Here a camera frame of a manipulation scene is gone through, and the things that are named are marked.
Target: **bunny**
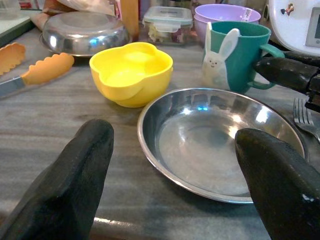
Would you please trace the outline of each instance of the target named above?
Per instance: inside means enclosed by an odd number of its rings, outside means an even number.
[[[208,22],[205,33],[205,56],[202,63],[202,83],[206,87],[230,90],[227,77],[226,59],[238,44],[240,31],[233,28],[224,37],[219,53],[211,51],[212,23]]]

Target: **metal fork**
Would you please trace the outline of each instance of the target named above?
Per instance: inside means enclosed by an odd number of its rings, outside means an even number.
[[[294,123],[302,130],[312,134],[320,143],[320,126],[312,121],[311,110],[305,107],[306,100],[295,98],[293,102]]]

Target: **yellow bowl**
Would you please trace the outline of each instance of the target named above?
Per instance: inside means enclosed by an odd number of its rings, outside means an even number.
[[[89,64],[100,93],[128,108],[143,107],[164,94],[173,71],[172,58],[146,42],[103,50]]]

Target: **green mug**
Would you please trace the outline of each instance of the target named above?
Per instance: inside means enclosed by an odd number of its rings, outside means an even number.
[[[250,87],[270,89],[273,83],[255,81],[252,65],[263,51],[284,58],[284,53],[268,44],[271,30],[265,26],[240,21],[208,22],[202,83],[206,87],[244,94]]]

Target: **kitchen counter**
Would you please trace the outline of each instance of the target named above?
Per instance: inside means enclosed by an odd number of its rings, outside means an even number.
[[[26,46],[26,60],[1,76],[0,81],[24,73],[29,65],[51,55],[39,44],[39,35],[33,29],[15,40]],[[159,49],[174,60],[168,90],[199,86],[201,46]],[[105,99],[94,85],[88,62],[78,58],[64,76],[0,100],[0,222],[36,176],[56,160],[79,127],[87,120],[102,118],[112,124],[115,142],[92,227],[95,239],[270,239],[253,204],[206,199],[159,173],[138,141],[136,125],[142,108],[124,108]],[[281,86],[252,88],[247,95],[268,104],[291,122],[294,98],[307,98]],[[320,170],[316,139],[302,135],[311,164]]]

